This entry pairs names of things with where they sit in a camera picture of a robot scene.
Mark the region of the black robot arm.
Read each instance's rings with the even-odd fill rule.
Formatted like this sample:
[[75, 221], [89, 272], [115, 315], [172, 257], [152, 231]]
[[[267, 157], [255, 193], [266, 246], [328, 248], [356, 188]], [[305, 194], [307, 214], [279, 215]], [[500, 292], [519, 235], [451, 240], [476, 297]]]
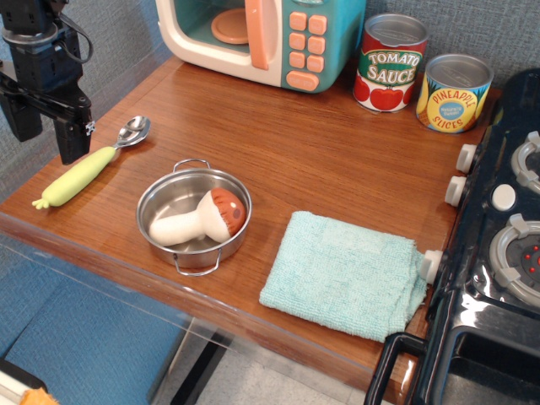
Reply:
[[1, 63], [1, 108], [13, 135], [31, 140], [52, 119], [62, 162], [70, 165], [89, 152], [95, 122], [91, 101], [79, 88], [84, 30], [64, 12], [64, 1], [3, 1], [1, 37], [11, 60]]

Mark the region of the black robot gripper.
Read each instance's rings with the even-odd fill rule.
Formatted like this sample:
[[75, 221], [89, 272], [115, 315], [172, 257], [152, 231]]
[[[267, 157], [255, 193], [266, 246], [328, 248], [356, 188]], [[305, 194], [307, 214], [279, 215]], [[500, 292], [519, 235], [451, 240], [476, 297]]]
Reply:
[[79, 38], [88, 35], [77, 25], [2, 29], [13, 61], [1, 68], [1, 108], [20, 141], [42, 133], [41, 116], [54, 121], [58, 151], [64, 165], [89, 152], [95, 121], [91, 101], [79, 88], [83, 65], [92, 57], [80, 51]]

